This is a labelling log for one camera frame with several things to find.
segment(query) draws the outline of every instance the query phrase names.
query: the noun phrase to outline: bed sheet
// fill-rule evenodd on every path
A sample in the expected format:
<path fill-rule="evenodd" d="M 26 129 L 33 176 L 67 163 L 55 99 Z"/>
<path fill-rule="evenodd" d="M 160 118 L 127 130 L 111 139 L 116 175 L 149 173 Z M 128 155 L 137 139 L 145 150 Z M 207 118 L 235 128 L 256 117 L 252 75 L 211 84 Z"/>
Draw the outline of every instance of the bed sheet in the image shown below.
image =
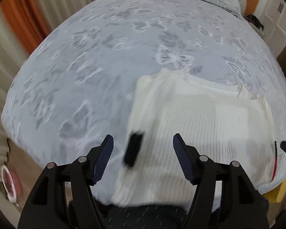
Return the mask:
<path fill-rule="evenodd" d="M 243 84 L 271 107 L 286 140 L 286 79 L 250 25 L 201 0 L 96 0 L 56 28 L 15 77 L 2 113 L 8 136 L 42 167 L 67 164 L 106 136 L 114 150 L 93 194 L 110 201 L 126 148 L 136 81 L 163 67 Z M 264 193 L 286 177 L 286 154 Z"/>

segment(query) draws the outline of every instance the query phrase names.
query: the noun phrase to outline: white rim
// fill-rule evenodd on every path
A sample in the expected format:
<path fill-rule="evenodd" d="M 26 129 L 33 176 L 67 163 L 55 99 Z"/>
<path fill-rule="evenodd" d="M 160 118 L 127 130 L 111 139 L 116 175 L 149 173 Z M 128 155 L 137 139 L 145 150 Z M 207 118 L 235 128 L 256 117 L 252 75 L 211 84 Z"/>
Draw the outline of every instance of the white rim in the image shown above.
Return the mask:
<path fill-rule="evenodd" d="M 6 171 L 6 173 L 8 174 L 8 177 L 9 179 L 11 180 L 11 188 L 12 188 L 12 191 L 13 191 L 13 196 L 10 195 L 7 187 L 5 186 L 5 182 L 4 182 L 4 178 L 3 178 L 3 171 Z M 14 182 L 13 182 L 13 179 L 11 177 L 11 173 L 9 172 L 8 168 L 5 166 L 5 165 L 2 165 L 1 167 L 1 178 L 2 178 L 2 182 L 3 182 L 3 186 L 8 194 L 8 199 L 10 202 L 12 203 L 16 203 L 17 202 L 17 196 L 16 196 L 16 189 L 15 189 L 15 185 L 14 185 Z"/>

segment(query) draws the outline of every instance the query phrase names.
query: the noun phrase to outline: white door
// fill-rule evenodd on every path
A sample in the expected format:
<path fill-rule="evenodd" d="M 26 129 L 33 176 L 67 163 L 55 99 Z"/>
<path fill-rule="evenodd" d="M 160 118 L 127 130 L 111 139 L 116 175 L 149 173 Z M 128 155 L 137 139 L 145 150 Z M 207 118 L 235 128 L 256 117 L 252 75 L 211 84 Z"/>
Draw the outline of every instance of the white door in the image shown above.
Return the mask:
<path fill-rule="evenodd" d="M 286 46 L 286 3 L 284 0 L 268 0 L 268 7 L 262 17 L 263 40 L 275 58 Z"/>

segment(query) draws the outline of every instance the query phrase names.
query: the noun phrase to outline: yellow stool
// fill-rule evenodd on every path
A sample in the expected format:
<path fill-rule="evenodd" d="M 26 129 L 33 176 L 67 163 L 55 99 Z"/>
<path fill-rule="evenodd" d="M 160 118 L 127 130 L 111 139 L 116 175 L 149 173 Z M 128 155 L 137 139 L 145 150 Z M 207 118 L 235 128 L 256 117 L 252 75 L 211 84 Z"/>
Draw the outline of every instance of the yellow stool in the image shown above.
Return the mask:
<path fill-rule="evenodd" d="M 263 197 L 267 198 L 270 203 L 280 203 L 286 192 L 286 179 L 275 189 L 263 194 Z"/>

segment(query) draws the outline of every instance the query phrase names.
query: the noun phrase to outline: black patch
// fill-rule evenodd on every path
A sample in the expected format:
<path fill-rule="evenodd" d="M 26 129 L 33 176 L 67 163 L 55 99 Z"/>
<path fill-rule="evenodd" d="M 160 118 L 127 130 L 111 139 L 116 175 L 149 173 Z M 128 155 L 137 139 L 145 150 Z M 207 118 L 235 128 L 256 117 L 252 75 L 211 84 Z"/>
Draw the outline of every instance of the black patch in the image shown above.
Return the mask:
<path fill-rule="evenodd" d="M 127 150 L 124 156 L 124 164 L 128 168 L 132 168 L 139 153 L 143 134 L 137 132 L 132 133 L 128 142 Z"/>

